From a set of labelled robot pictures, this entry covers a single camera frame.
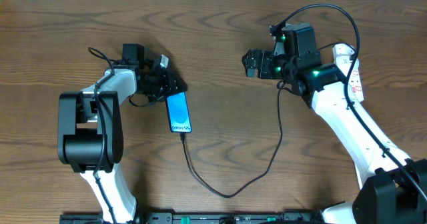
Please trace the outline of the blue Galaxy smartphone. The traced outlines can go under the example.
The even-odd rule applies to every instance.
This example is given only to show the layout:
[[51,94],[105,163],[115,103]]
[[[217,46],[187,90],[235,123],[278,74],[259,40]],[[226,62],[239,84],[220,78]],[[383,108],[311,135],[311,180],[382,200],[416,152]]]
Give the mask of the blue Galaxy smartphone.
[[174,133],[191,133],[191,121],[185,92],[171,95],[166,99],[169,127]]

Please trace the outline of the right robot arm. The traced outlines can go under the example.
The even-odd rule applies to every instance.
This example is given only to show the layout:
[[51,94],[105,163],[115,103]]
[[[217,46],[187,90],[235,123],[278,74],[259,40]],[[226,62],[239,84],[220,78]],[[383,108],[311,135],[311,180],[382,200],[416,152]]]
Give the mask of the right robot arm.
[[413,161],[398,148],[361,105],[360,76],[353,71],[354,50],[333,48],[334,62],[323,64],[309,23],[286,25],[272,50],[250,49],[242,64],[248,77],[278,79],[291,85],[333,130],[352,158],[360,192],[352,203],[321,210],[325,223],[425,223],[426,200],[405,177],[426,190],[426,160]]

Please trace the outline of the white power strip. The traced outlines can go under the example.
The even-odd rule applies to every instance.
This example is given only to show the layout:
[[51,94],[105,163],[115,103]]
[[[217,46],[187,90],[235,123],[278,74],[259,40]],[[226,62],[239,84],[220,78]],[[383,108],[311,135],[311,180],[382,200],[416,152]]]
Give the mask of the white power strip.
[[[342,71],[342,73],[347,76],[348,71],[350,69],[350,65],[346,64],[336,64],[338,68]],[[357,100],[358,102],[363,102],[364,100],[364,94],[362,90],[362,84],[360,80],[360,72],[359,72],[359,59],[356,60],[355,65],[352,69],[349,85],[352,90],[352,94],[349,94],[350,98],[352,100]]]

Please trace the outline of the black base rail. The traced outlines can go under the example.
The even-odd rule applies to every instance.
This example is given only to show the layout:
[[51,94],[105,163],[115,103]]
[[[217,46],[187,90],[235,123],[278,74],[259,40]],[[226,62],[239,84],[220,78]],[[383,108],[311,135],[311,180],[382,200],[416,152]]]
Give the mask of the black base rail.
[[316,214],[287,212],[283,214],[191,214],[146,213],[127,223],[145,224],[256,224],[256,223],[324,223]]

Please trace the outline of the white USB charger plug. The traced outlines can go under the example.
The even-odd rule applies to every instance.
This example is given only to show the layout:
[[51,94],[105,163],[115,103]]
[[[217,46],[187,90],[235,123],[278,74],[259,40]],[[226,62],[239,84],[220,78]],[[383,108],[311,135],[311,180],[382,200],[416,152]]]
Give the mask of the white USB charger plug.
[[332,52],[335,64],[350,65],[352,63],[352,55],[355,53],[355,50],[351,45],[340,43],[334,45]]

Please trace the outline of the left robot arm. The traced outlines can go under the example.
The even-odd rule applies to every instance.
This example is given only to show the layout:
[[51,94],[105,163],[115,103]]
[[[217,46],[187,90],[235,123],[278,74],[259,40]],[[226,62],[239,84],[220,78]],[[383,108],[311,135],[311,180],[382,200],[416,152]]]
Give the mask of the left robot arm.
[[134,95],[148,105],[186,91],[170,59],[138,43],[125,43],[120,59],[88,51],[107,62],[103,76],[80,91],[59,96],[57,154],[89,184],[101,206],[99,214],[62,214],[60,223],[145,223],[126,183],[120,161],[124,138],[120,106]]

